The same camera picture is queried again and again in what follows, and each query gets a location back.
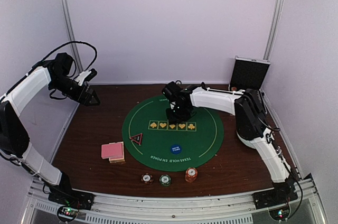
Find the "stack of cards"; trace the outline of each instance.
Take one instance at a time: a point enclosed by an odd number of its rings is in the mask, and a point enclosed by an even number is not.
[[[125,152],[123,142],[102,145],[101,158],[109,159],[110,163],[124,162]]]

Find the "oval green mat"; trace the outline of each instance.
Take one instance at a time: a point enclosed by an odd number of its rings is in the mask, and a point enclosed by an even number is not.
[[[122,136],[130,154],[142,164],[161,171],[184,171],[213,158],[224,138],[223,123],[210,109],[196,108],[188,122],[169,125],[164,96],[145,100],[127,115]],[[130,137],[143,134],[141,145]]]

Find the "gold card suit symbol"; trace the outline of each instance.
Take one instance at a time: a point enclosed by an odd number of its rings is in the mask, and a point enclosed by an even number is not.
[[[194,130],[196,127],[195,127],[193,124],[189,124],[188,128],[189,128],[190,130]]]

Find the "white wall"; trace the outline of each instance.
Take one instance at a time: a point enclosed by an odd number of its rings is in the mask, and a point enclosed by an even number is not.
[[[0,0],[0,95],[49,51],[67,41],[60,0]],[[21,120],[36,149],[50,160],[61,129],[75,107],[49,99],[45,89]],[[0,158],[1,223],[18,223],[31,177]]]
[[[264,56],[275,0],[68,0],[98,48],[95,83],[229,82],[234,56]],[[79,51],[86,67],[89,48]]]
[[[338,219],[338,0],[285,0],[264,89],[329,223]]]

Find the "blue disc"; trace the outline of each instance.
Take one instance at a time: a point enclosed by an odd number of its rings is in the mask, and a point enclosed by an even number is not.
[[[181,151],[182,148],[180,145],[175,144],[170,147],[170,152],[172,152],[173,154],[179,154]]]

